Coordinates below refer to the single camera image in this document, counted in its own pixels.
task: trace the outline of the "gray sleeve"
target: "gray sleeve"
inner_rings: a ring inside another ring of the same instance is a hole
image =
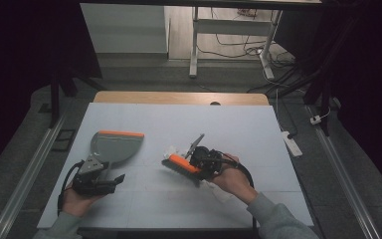
[[[286,206],[273,204],[263,193],[259,193],[247,210],[260,223],[259,234],[264,239],[318,238],[311,229],[296,220]]]
[[[61,212],[49,230],[39,230],[33,239],[81,239],[77,234],[81,222],[81,217]]]

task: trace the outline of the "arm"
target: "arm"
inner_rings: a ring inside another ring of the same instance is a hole
[[[236,156],[228,155],[236,161]],[[222,173],[212,179],[224,191],[234,194],[248,205],[247,210],[260,223],[262,238],[318,238],[306,225],[296,220],[283,204],[273,204],[263,193],[250,186],[240,170],[224,165]]]
[[[64,193],[64,205],[54,225],[49,230],[40,230],[34,239],[81,239],[77,234],[82,218],[92,204],[102,196],[85,197],[68,188]]]

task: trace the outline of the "orange part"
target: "orange part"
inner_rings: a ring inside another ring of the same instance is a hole
[[[141,132],[130,132],[130,131],[100,130],[98,133],[102,133],[102,134],[118,134],[118,135],[129,135],[129,136],[139,136],[139,137],[144,137],[144,133],[141,133]]]
[[[169,160],[173,163],[175,163],[176,165],[186,169],[187,171],[189,172],[192,172],[192,173],[195,173],[195,172],[199,172],[201,171],[200,168],[198,167],[195,167],[193,165],[190,165],[190,163],[188,162],[187,159],[177,155],[177,154],[171,154],[169,156]]]

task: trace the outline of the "aluminum rail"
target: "aluminum rail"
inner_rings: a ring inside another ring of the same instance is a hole
[[[311,109],[306,107],[307,111],[310,113],[310,116],[313,116]],[[321,145],[327,154],[327,157],[331,163],[331,166],[334,169],[337,179],[340,182],[340,185],[343,188],[343,191],[346,194],[346,198],[351,205],[356,218],[358,219],[359,225],[361,226],[362,231],[364,232],[365,238],[368,239],[380,239],[377,227],[374,224],[371,215],[368,212],[367,207],[362,201],[361,196],[358,194],[352,179],[350,178],[348,172],[346,171],[345,166],[342,163],[342,160],[334,147],[333,141],[330,137],[326,136],[323,130],[319,127],[315,127],[317,136],[321,142]]]
[[[72,102],[73,100],[68,100],[67,106],[65,106],[65,109],[63,110],[63,113],[56,122],[55,126],[46,131],[35,154],[30,160],[29,165],[18,182],[17,187],[2,210],[0,215],[0,238],[6,238],[12,225],[14,224],[21,207],[23,206],[30,189],[32,188],[33,183],[35,182],[36,177],[45,162],[52,144],[58,136],[58,132],[67,117],[67,111],[70,109]]]

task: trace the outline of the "wall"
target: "wall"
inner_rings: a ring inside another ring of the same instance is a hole
[[[97,53],[167,53],[163,6],[81,6]]]

